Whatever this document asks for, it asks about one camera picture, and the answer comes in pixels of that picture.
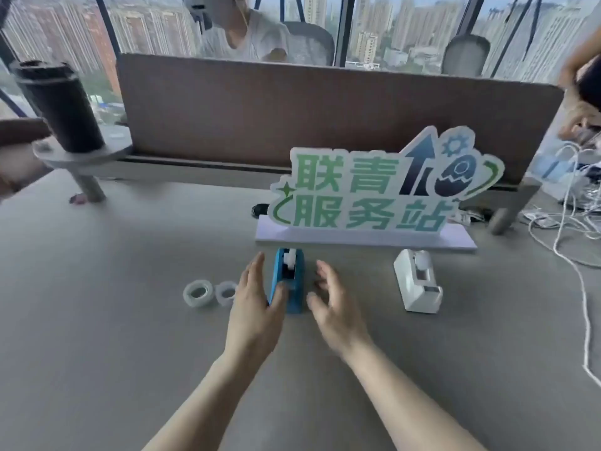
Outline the person's left hand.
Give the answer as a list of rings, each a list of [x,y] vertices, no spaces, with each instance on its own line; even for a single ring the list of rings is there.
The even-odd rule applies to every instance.
[[[272,316],[264,288],[265,254],[259,252],[239,280],[229,314],[223,356],[247,371],[258,371],[274,351],[284,316]]]

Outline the person's right hand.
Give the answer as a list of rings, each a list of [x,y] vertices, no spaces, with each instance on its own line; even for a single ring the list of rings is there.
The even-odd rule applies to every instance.
[[[328,305],[328,315],[326,319],[315,320],[328,346],[352,366],[357,352],[372,346],[359,305],[326,261],[316,261],[316,273],[317,287],[327,293],[328,299],[322,300]]]

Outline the person's right forearm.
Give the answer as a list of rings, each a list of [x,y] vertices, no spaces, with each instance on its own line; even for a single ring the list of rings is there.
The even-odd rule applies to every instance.
[[[340,352],[397,451],[487,451],[371,341]]]

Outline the person's left forearm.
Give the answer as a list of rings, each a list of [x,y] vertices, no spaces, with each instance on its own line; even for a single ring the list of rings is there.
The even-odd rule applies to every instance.
[[[265,358],[223,353],[141,451],[217,451]]]

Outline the blue tape dispenser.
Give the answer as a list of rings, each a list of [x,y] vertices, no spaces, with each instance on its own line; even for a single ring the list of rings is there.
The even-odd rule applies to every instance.
[[[299,314],[303,311],[305,294],[305,259],[304,253],[299,249],[279,248],[275,255],[272,289],[268,297],[271,304],[276,287],[279,283],[286,283],[288,289],[287,312]]]

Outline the clear tape roll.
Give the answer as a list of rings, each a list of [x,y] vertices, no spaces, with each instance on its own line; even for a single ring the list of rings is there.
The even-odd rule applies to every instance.
[[[191,308],[205,307],[214,299],[214,286],[209,280],[194,280],[183,290],[183,300]]]
[[[235,281],[223,281],[214,287],[217,303],[226,308],[232,307],[238,284]]]

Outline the white tape dispenser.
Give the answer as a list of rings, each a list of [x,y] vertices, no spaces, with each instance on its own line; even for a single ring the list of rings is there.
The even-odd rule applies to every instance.
[[[405,310],[438,313],[443,290],[436,282],[430,254],[424,250],[403,249],[394,260],[393,268]]]

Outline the green and white standing sign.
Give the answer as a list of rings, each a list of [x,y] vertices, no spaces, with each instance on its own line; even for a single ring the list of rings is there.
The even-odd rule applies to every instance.
[[[475,148],[466,126],[425,127],[401,151],[292,148],[291,173],[270,186],[257,242],[474,251],[451,218],[497,184],[503,161]]]

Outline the white charger plug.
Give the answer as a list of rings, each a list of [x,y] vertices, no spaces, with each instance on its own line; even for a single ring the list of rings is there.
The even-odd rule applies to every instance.
[[[455,214],[455,219],[459,224],[468,227],[474,223],[487,224],[492,219],[492,216],[493,212],[489,209],[459,209]]]

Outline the brown desk divider panel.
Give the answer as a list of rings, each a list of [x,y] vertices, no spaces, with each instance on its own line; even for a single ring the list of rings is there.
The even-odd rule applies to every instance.
[[[122,54],[135,154],[284,168],[294,147],[399,152],[423,128],[475,132],[521,182],[563,93],[541,83]]]

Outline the grey clamp-on cup holder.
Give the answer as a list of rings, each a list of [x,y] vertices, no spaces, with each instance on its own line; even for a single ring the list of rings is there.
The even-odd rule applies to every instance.
[[[106,195],[92,175],[84,174],[88,167],[103,165],[126,157],[132,151],[131,135],[124,133],[103,134],[105,144],[89,153],[70,153],[64,150],[54,137],[33,142],[33,153],[50,169],[62,169],[71,174],[80,191],[89,203],[102,203]]]

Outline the grey office chair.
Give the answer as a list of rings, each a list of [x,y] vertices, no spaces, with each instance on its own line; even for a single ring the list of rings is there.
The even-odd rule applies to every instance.
[[[491,43],[473,34],[456,35],[447,44],[440,67],[441,75],[481,77]]]
[[[298,65],[332,67],[335,60],[333,36],[319,25],[294,21],[284,22],[289,37],[288,60]]]

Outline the blue and white packet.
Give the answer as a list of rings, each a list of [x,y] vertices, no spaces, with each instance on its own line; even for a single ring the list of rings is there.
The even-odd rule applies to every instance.
[[[541,182],[558,183],[566,175],[573,173],[579,161],[573,151],[560,154],[539,152],[533,158],[529,173]]]

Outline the black tumbler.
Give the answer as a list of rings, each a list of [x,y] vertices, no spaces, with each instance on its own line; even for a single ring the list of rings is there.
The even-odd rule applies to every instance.
[[[11,73],[68,153],[90,153],[104,140],[78,73],[66,62],[13,62]]]

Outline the grey divider bracket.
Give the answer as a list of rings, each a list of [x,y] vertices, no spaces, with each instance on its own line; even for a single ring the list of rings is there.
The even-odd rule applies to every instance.
[[[525,178],[513,190],[501,193],[505,197],[493,206],[493,213],[487,225],[489,233],[495,236],[505,233],[541,187],[542,182]]]

